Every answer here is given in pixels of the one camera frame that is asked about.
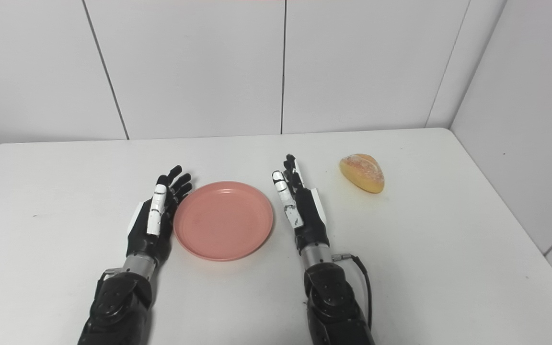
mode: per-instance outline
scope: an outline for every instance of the black robotic forearm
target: black robotic forearm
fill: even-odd
[[[121,272],[99,280],[79,345],[138,345],[152,305],[149,281]]]
[[[305,271],[308,326],[314,345],[374,345],[344,270],[333,263]]]

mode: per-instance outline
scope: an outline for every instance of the black cable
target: black cable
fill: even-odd
[[[366,278],[366,287],[368,289],[368,328],[372,329],[372,288],[370,286],[370,276],[368,275],[368,270],[363,265],[359,257],[351,255],[351,259],[353,259],[353,262],[357,264],[357,267],[359,267],[359,270],[363,273],[363,277]]]

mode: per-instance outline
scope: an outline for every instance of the robotic hand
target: robotic hand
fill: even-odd
[[[374,345],[370,333],[371,309],[366,322],[344,270],[333,261],[347,258],[355,261],[366,277],[371,304],[368,273],[353,255],[331,255],[325,215],[316,188],[305,187],[293,155],[287,155],[284,164],[284,172],[274,171],[272,181],[295,231],[295,242],[304,264],[312,342],[314,345]]]
[[[138,345],[153,302],[150,278],[169,257],[172,219],[191,191],[191,175],[176,166],[157,180],[151,199],[140,203],[127,237],[122,268],[107,269],[97,283],[79,345]]]

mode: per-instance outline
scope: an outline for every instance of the pink plate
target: pink plate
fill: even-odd
[[[202,186],[180,204],[173,229],[198,257],[229,261],[256,251],[272,229],[272,206],[256,188],[223,181]]]

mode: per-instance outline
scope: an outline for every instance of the wire connector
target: wire connector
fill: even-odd
[[[333,254],[331,255],[331,260],[333,260],[333,262],[338,262],[338,261],[342,261],[342,260],[348,260],[350,258],[353,258],[353,255],[352,254],[349,254],[349,253],[343,253],[343,254]]]

